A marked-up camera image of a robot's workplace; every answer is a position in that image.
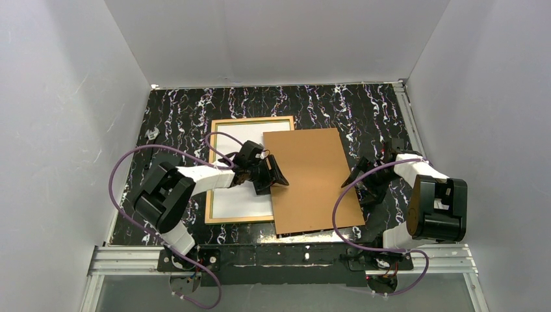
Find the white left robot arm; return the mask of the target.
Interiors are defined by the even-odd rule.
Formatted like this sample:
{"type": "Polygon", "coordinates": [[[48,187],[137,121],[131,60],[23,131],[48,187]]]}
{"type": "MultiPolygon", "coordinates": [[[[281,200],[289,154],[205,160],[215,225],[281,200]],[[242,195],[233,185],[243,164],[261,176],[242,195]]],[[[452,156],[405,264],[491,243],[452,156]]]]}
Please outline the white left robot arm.
{"type": "Polygon", "coordinates": [[[247,140],[239,151],[225,154],[214,163],[178,166],[158,162],[133,197],[133,209],[160,235],[169,247],[187,255],[196,243],[183,223],[191,197],[215,189],[230,189],[247,181],[257,195],[269,194],[273,185],[289,182],[276,158],[264,154],[262,145],[247,140]]]}

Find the brown backing board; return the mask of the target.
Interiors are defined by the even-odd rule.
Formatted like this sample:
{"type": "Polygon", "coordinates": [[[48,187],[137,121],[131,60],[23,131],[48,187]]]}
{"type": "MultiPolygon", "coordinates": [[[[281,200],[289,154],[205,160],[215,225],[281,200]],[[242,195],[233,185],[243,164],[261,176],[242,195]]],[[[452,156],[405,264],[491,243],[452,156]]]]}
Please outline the brown backing board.
{"type": "Polygon", "coordinates": [[[289,182],[271,188],[277,235],[364,224],[355,191],[339,199],[350,168],[338,129],[265,132],[263,140],[289,182]]]}

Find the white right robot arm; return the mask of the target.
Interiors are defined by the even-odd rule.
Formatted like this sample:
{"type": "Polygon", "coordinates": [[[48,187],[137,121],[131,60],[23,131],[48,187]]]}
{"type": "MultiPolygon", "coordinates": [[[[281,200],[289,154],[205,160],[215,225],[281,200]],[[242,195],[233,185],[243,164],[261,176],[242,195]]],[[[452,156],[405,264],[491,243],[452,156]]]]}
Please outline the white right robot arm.
{"type": "Polygon", "coordinates": [[[431,166],[421,153],[408,150],[404,140],[383,145],[382,158],[361,157],[341,187],[348,191],[361,183],[367,194],[363,208],[385,199],[390,184],[403,179],[412,193],[404,222],[380,233],[366,251],[404,252],[435,242],[460,242],[467,232],[468,185],[431,166]]]}

